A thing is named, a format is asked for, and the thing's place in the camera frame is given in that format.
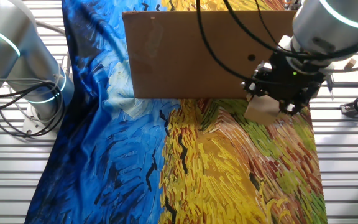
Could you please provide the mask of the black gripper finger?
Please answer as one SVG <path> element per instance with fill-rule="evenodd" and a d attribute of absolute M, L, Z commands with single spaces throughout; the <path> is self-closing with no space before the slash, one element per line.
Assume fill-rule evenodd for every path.
<path fill-rule="evenodd" d="M 283 114 L 293 116 L 300 112 L 308 105 L 312 99 L 313 93 L 304 91 L 289 92 L 283 91 L 278 93 L 279 109 Z"/>
<path fill-rule="evenodd" d="M 262 78 L 272 71 L 272 66 L 268 62 L 261 62 L 252 75 L 253 80 L 244 80 L 241 82 L 241 88 L 246 92 L 246 100 L 251 100 L 254 96 L 269 95 L 266 89 L 267 84 L 258 81 L 258 77 Z"/>

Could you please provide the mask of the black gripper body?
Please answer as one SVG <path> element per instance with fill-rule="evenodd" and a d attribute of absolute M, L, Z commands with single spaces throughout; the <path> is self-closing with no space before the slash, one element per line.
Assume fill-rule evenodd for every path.
<path fill-rule="evenodd" d="M 310 100 L 324 80 L 321 72 L 304 73 L 295 70 L 282 54 L 272 54 L 269 62 L 272 71 L 267 79 L 278 85 L 270 85 L 268 92 L 276 100 Z"/>

